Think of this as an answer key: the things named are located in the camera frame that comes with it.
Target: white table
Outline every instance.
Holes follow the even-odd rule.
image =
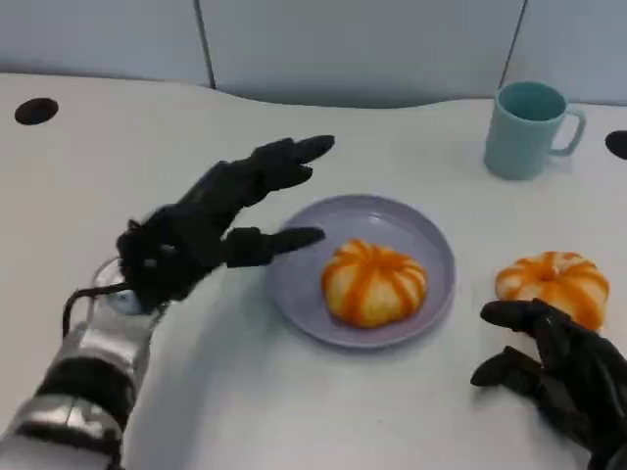
[[[51,121],[13,112],[57,100]],[[569,469],[585,453],[507,391],[468,380],[520,335],[484,324],[495,272],[544,250],[582,253],[611,281],[605,333],[627,352],[627,162],[603,140],[627,109],[586,106],[572,164],[525,183],[481,163],[490,101],[362,111],[280,106],[165,83],[0,75],[0,423],[33,392],[60,344],[61,307],[130,216],[177,198],[219,159],[331,133],[314,178],[237,221],[271,231],[331,195],[374,193],[419,208],[458,263],[451,314],[403,348],[357,354],[285,325],[260,268],[221,270],[173,307],[128,433],[130,470]],[[347,177],[359,169],[360,178]]]

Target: mug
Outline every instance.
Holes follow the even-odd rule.
[[[553,140],[566,115],[579,118],[575,136],[565,148],[554,149]],[[510,83],[495,98],[484,162],[502,178],[531,179],[551,156],[571,156],[585,128],[584,112],[570,108],[554,88],[532,81]]]

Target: round black cutout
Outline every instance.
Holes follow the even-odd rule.
[[[616,157],[627,160],[627,130],[614,130],[605,137],[605,146]]]
[[[34,98],[16,109],[16,121],[23,125],[37,125],[52,119],[59,111],[59,104],[50,98]]]

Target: lavender plate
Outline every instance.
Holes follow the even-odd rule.
[[[409,206],[376,196],[341,196],[309,206],[285,226],[315,226],[326,233],[322,242],[278,257],[267,279],[270,294],[285,316],[323,342],[358,349],[394,345],[424,331],[451,306],[456,277],[451,247],[433,222]],[[387,245],[424,266],[429,287],[417,314],[371,330],[344,325],[331,316],[320,275],[335,250],[351,238]]]

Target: cable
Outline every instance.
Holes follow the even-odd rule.
[[[72,320],[72,308],[78,299],[88,297],[94,299],[98,296],[104,296],[107,294],[114,294],[115,292],[127,291],[129,289],[128,284],[120,282],[119,284],[113,284],[111,286],[104,287],[89,287],[87,289],[78,289],[74,292],[70,298],[66,301],[66,306],[63,308],[63,318],[61,319],[61,331],[63,338],[70,333],[70,322]]]

